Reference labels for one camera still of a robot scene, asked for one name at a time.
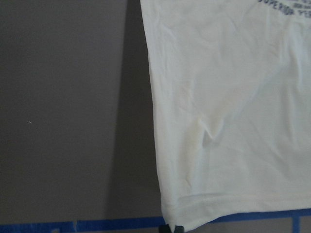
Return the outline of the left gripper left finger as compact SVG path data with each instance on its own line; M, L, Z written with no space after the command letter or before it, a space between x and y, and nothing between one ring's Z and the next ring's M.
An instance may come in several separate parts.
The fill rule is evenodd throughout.
M159 233L172 233L170 226L167 225L160 225L159 226Z

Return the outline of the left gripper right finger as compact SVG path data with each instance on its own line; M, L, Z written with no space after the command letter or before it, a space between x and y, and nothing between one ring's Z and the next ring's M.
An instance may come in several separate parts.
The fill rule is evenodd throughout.
M184 233L184 232L185 232L185 229L183 226L175 226L173 233Z

